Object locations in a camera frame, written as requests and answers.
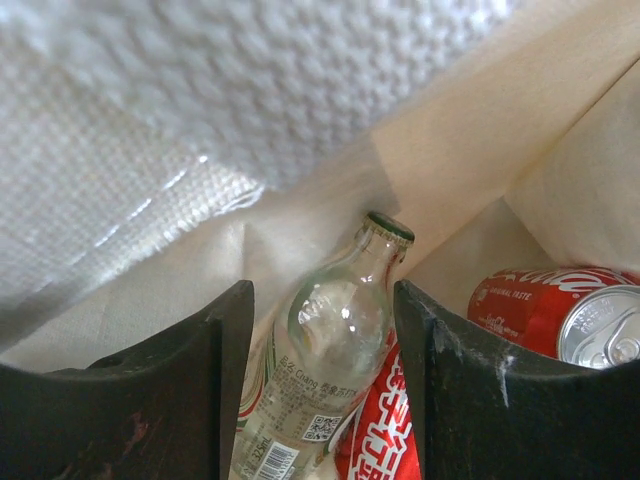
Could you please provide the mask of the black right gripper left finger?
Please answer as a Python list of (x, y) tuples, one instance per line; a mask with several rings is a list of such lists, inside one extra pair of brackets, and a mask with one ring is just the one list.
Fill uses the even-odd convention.
[(254, 287), (85, 369), (1, 369), (5, 479), (224, 479)]

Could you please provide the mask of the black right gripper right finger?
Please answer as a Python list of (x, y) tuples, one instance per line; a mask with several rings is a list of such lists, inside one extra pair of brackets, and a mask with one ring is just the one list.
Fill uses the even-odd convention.
[(607, 370), (526, 350), (408, 281), (394, 287), (425, 479), (635, 479), (639, 365)]

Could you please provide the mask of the red cola can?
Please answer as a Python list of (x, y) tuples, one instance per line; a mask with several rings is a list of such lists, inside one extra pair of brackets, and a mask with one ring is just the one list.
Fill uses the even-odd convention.
[(639, 276), (602, 267), (504, 269), (476, 287), (467, 318), (528, 350), (607, 369), (639, 358)]

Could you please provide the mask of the clear bottle green cap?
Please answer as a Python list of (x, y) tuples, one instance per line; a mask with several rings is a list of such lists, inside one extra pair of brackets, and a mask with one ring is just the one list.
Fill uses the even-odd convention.
[(370, 211), (275, 308), (246, 370), (231, 478), (304, 479), (332, 452), (395, 343), (394, 271), (414, 240)]

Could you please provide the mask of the cream canvas tote bag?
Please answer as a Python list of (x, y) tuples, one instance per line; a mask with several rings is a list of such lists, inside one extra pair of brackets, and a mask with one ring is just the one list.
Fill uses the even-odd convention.
[(454, 311), (639, 267), (635, 1), (5, 1), (1, 360), (83, 368), (383, 211)]

